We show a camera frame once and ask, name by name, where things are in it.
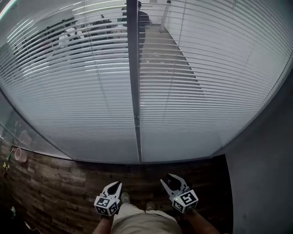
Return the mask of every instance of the person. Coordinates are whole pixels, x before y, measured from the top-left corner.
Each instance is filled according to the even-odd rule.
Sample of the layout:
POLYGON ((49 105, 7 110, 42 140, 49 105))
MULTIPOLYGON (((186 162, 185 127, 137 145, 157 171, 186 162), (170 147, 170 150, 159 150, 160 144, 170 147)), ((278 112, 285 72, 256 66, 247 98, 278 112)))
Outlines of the person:
POLYGON ((139 60, 142 57, 142 48, 146 39, 146 26, 150 25, 151 21, 147 13, 141 11, 141 2, 138 1, 138 35, 139 35, 139 44, 138 44, 138 53, 139 60))
MULTIPOLYGON (((121 195, 122 205, 119 213, 111 217, 102 216, 93 234, 181 234, 176 220, 155 210, 149 202, 146 210, 140 210, 130 203, 127 192, 121 195)), ((184 214, 197 234, 220 234, 195 209, 184 214)))
MULTIPOLYGON (((78 40, 78 39, 83 39, 84 36, 81 35, 82 32, 80 30, 77 30, 77 28, 74 26, 75 25, 75 22, 72 22, 69 26, 72 26, 70 28, 67 28, 65 30, 64 33, 61 34, 61 36, 59 37, 59 46, 61 48, 65 48, 68 46, 69 42, 71 41, 75 41, 75 40, 78 40)), ((72 45, 76 45, 76 44, 80 44, 81 42, 77 42, 77 43, 74 43, 74 44, 71 44, 69 46, 72 46, 72 45)))
MULTIPOLYGON (((103 29, 105 28, 111 28, 112 26, 111 25, 105 25, 105 24, 109 24, 109 23, 112 23, 112 21, 110 21, 109 19, 107 20, 99 20, 99 21, 96 21, 94 22, 92 25, 96 25, 97 27, 94 27, 94 28, 91 28, 90 31, 92 31, 93 33, 91 33, 91 37, 94 37, 94 36, 98 36, 98 35, 103 35, 103 34, 111 34, 112 31, 102 31, 103 29)), ((99 41, 99 40, 106 40, 106 39, 113 39, 113 37, 98 37, 98 38, 95 38, 93 39, 93 41, 99 41)))

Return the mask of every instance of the shoe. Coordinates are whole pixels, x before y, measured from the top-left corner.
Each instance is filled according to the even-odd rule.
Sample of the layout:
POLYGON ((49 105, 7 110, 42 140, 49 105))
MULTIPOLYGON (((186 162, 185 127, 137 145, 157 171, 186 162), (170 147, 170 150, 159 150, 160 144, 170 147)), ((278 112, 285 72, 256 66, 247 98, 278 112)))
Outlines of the shoe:
POLYGON ((10 210, 13 212, 13 215, 12 215, 12 218, 11 218, 11 219, 13 219, 16 216, 16 210, 15 210, 14 207, 11 207, 10 210))
POLYGON ((130 196, 127 192, 121 194, 121 201, 122 203, 130 203, 130 196))
POLYGON ((149 202, 149 203, 146 205, 146 211, 150 211, 150 210, 156 210, 155 203, 153 203, 153 202, 149 202))

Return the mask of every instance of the person's legs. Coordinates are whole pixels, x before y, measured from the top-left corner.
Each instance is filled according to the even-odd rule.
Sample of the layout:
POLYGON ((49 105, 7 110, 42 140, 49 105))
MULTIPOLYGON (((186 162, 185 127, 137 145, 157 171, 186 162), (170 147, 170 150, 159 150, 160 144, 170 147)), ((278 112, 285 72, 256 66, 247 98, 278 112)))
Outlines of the person's legs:
POLYGON ((141 63, 141 58, 142 58, 142 48, 143 48, 143 45, 144 45, 144 43, 145 43, 145 37, 146 37, 146 35, 145 34, 143 34, 143 35, 139 35, 140 36, 140 38, 139 38, 139 40, 138 40, 138 58, 139 58, 139 63, 141 63))
POLYGON ((113 225, 118 222, 121 218, 125 218, 127 216, 132 216, 135 214, 144 213, 143 210, 140 210, 136 206, 130 204, 130 198, 127 192, 123 192, 121 195, 122 205, 118 214, 114 215, 113 225))
POLYGON ((169 218, 169 219, 173 220, 174 222, 177 222, 175 218, 173 218, 172 216, 170 216, 170 215, 168 215, 165 212, 160 211, 160 210, 150 210, 150 211, 146 211, 146 213, 149 213, 149 214, 158 214, 160 216, 169 218))
POLYGON ((169 219, 171 219, 171 220, 177 222, 176 219, 174 219, 172 216, 166 214, 166 213, 163 212, 163 211, 156 210, 155 204, 154 204, 153 202, 149 202, 149 203, 146 205, 146 213, 157 214, 157 215, 160 215, 160 216, 163 216, 163 217, 169 218, 169 219))

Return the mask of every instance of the gray floor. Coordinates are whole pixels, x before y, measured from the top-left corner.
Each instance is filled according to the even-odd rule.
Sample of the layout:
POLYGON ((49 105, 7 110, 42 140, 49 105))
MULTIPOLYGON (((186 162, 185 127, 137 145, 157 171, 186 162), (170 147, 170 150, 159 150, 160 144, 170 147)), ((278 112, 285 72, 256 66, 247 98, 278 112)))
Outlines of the gray floor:
POLYGON ((180 76, 180 80, 186 77, 197 82, 189 63, 172 36, 166 29, 162 33, 159 29, 160 25, 152 25, 146 29, 140 75, 164 75, 166 79, 169 79, 169 76, 180 76))

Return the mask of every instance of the vertical metal post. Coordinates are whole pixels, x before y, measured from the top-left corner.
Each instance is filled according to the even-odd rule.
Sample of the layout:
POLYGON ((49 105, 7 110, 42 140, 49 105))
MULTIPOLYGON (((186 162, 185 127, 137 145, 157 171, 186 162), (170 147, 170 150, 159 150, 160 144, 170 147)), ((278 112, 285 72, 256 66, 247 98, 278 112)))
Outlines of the vertical metal post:
POLYGON ((161 27, 160 27, 160 32, 164 31, 164 26, 166 23, 166 18, 167 18, 167 14, 168 14, 170 5, 171 5, 171 0, 167 0, 167 4, 165 6, 165 10, 164 10, 163 18, 162 18, 162 23, 161 23, 161 27))
POLYGON ((129 55, 130 85, 134 124, 139 162, 141 162, 140 96, 139 96, 139 59, 138 59, 138 1, 126 0, 127 41, 129 55))

